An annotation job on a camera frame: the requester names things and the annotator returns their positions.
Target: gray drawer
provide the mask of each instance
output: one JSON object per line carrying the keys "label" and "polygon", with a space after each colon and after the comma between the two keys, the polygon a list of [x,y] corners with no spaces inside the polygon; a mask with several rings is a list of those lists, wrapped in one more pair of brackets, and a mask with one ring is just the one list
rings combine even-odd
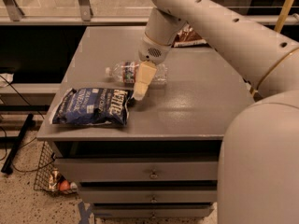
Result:
{"label": "gray drawer", "polygon": [[100,218],[158,218],[158,217],[207,217],[213,211],[212,206],[201,208],[195,206],[181,206],[178,208],[138,208],[113,209],[103,207],[92,207],[92,212]]}
{"label": "gray drawer", "polygon": [[171,159],[57,159],[55,165],[75,182],[217,180],[218,161]]}
{"label": "gray drawer", "polygon": [[214,203],[216,189],[167,188],[78,188],[85,203]]}

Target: plastic bottle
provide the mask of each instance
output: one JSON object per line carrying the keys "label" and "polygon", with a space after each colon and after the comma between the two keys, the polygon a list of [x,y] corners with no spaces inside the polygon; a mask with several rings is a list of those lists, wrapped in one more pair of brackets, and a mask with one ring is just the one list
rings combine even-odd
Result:
{"label": "plastic bottle", "polygon": [[[106,68],[107,77],[113,77],[117,82],[135,83],[135,76],[140,62],[125,61]],[[157,65],[157,72],[151,84],[164,85],[167,83],[167,67],[161,63]]]}

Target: floor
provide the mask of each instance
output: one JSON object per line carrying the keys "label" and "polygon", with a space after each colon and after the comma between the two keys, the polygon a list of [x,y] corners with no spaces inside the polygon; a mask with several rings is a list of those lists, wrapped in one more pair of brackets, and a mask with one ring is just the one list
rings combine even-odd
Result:
{"label": "floor", "polygon": [[[19,133],[26,115],[2,115],[0,127],[7,136]],[[82,202],[75,194],[52,196],[42,190],[34,190],[36,180],[35,170],[39,163],[43,142],[36,140],[36,134],[42,117],[34,115],[36,125],[27,131],[17,156],[13,162],[14,169],[11,175],[0,174],[0,224],[27,223],[27,224],[216,224],[217,205],[209,217],[198,218],[164,218],[164,219],[107,219],[94,217],[89,213],[89,205]],[[4,144],[0,144],[0,160],[5,156]],[[2,168],[5,160],[0,161]]]}

